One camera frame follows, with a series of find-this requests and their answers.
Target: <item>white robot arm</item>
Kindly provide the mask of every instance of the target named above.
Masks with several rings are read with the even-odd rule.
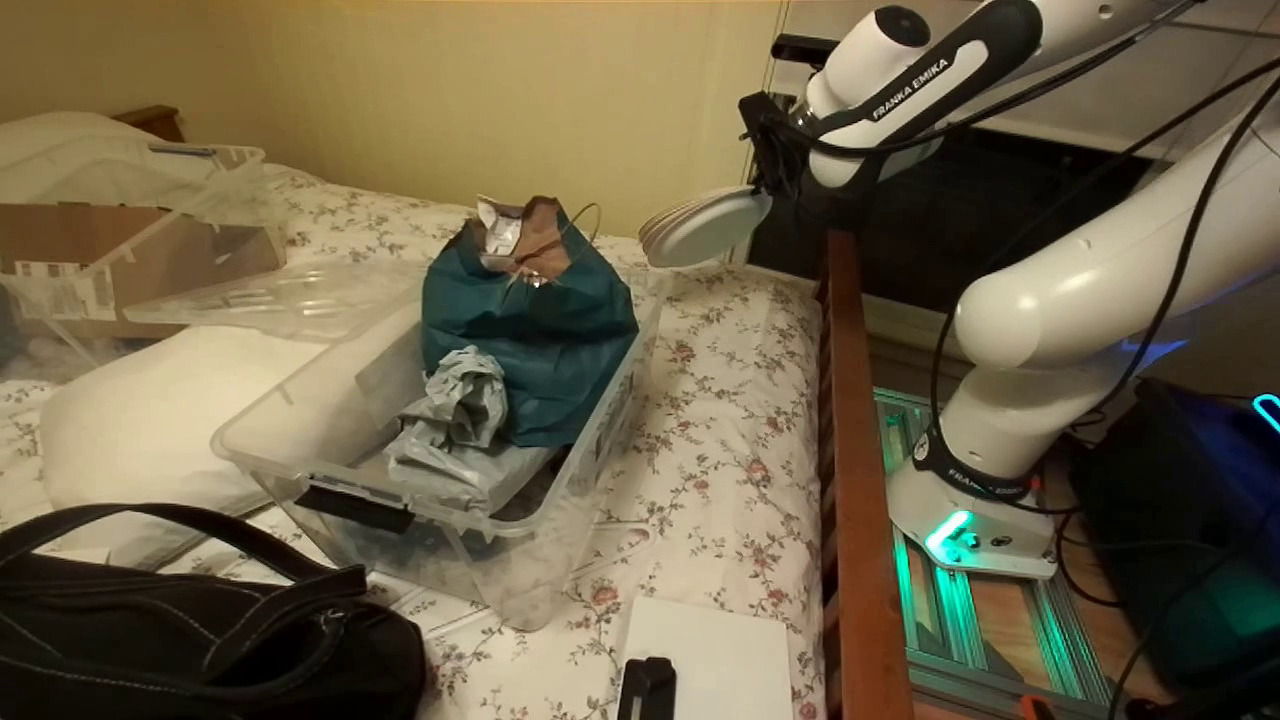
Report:
[[[966,100],[1105,52],[1184,12],[1187,0],[987,0],[927,46],[909,8],[859,22],[807,81],[803,127],[818,138],[807,174],[818,188],[872,188],[918,161],[925,127]],[[1166,277],[1233,127],[1160,182],[1042,252],[976,279],[955,304],[955,340],[976,363],[889,485],[894,530],[937,563],[1032,576],[1057,572],[1053,520],[1021,503],[1048,444],[1123,378],[1123,340],[1163,304]],[[1259,112],[1233,152],[1199,245],[1166,315],[1194,311],[1280,267],[1280,107]]]

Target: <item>black leather bag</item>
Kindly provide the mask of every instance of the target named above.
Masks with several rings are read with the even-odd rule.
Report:
[[[198,530],[293,585],[161,576],[36,558],[116,511]],[[0,531],[0,717],[405,720],[431,670],[421,627],[276,536],[179,503],[86,503]]]

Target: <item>floral bedspread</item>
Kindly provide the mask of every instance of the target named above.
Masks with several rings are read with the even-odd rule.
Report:
[[[466,210],[380,195],[273,174],[293,261],[417,261],[460,230]],[[643,273],[634,241],[594,241],[625,273]],[[490,611],[377,580],[425,627],[434,696],[421,717],[605,720],[617,694],[620,618],[632,595],[663,595],[766,618],[791,642],[799,720],[822,717],[816,580],[816,347],[812,286],[755,267],[672,277],[632,437],[608,460],[608,511],[581,572],[581,595],[539,631]],[[8,460],[30,465],[30,399],[0,394]],[[282,511],[258,530],[317,552]],[[195,549],[172,572],[258,576],[229,549]]]

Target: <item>bag strap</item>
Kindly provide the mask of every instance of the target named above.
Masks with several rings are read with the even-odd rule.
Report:
[[[143,511],[143,515],[161,515],[185,530],[195,530],[203,536],[214,536],[230,549],[239,549],[244,558],[267,563],[279,576],[326,576],[330,568],[308,560],[303,552],[289,549],[282,542],[276,542],[273,531],[258,531],[237,515],[224,511],[207,511],[207,508],[188,508],[188,503],[75,503],[75,508],[58,508],[36,520],[23,520],[8,531],[0,531],[0,576],[2,563],[30,558],[38,545],[52,545],[85,523],[94,523],[102,515],[119,515],[119,511]]]

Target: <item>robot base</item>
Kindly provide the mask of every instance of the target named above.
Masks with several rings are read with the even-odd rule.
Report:
[[[909,465],[889,482],[889,515],[940,568],[1015,580],[1057,576],[1053,515],[965,497],[927,468]]]

